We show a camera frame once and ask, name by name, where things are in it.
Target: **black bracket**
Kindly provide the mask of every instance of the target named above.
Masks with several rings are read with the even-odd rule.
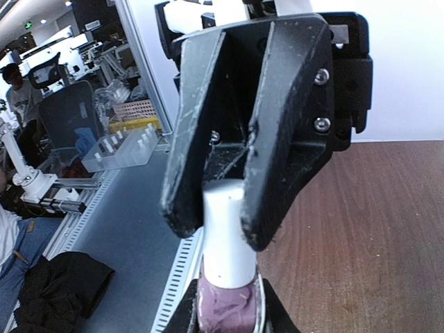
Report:
[[[348,25],[342,49],[332,45],[328,21],[335,20]],[[354,13],[253,20],[183,36],[172,51],[180,113],[162,213],[179,237],[189,237],[203,224],[203,183],[244,179],[242,227],[261,251],[296,194],[333,151],[349,147],[352,127],[365,128],[367,23]],[[316,127],[319,119],[330,124]],[[212,132],[220,140],[209,145]]]

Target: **white wall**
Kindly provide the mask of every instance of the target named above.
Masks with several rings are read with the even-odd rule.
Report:
[[[47,39],[58,33],[58,26],[56,22],[48,22],[44,26],[32,29],[31,32],[37,46],[41,46]]]
[[[77,25],[76,18],[74,17],[73,10],[70,10],[65,15],[59,17],[57,19],[57,26],[58,26],[59,30],[62,30],[64,28],[66,28],[67,26],[71,26],[74,36],[80,35],[80,31],[78,30],[78,25]]]
[[[373,106],[359,140],[444,139],[444,1],[358,1],[370,24]]]
[[[175,119],[178,97],[174,64],[160,46],[153,5],[129,0],[164,97]],[[373,106],[367,129],[355,141],[444,139],[444,0],[414,6],[403,0],[311,0],[317,12],[357,11],[370,25],[374,60]]]

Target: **black chair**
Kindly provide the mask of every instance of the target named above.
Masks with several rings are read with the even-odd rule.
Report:
[[[35,89],[44,89],[63,79],[63,71],[58,64],[60,52],[42,64],[35,66],[28,73],[28,79]]]
[[[87,81],[80,81],[40,103],[39,117],[53,148],[78,149],[79,132],[90,132],[89,137],[94,142],[103,135],[92,101],[91,85]]]

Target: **yellow tray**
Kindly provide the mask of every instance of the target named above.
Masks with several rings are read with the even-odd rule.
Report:
[[[111,132],[116,133],[118,130],[122,131],[124,128],[126,128],[127,130],[134,130],[136,128],[147,127],[149,123],[157,127],[158,130],[162,129],[162,127],[160,126],[159,119],[157,117],[118,121],[115,123],[110,123],[109,128]]]

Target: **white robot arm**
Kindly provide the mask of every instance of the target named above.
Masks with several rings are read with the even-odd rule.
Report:
[[[310,0],[275,0],[278,16],[311,12]],[[170,1],[164,7],[165,19],[174,33],[193,33],[203,30],[202,15],[214,13],[217,26],[243,22],[250,19],[248,6],[242,0]]]
[[[28,203],[39,203],[48,192],[54,182],[58,179],[57,175],[44,174],[40,170],[26,165],[22,152],[14,138],[12,126],[0,119],[1,141],[17,170],[12,181],[15,185],[23,187],[25,193],[22,200]]]

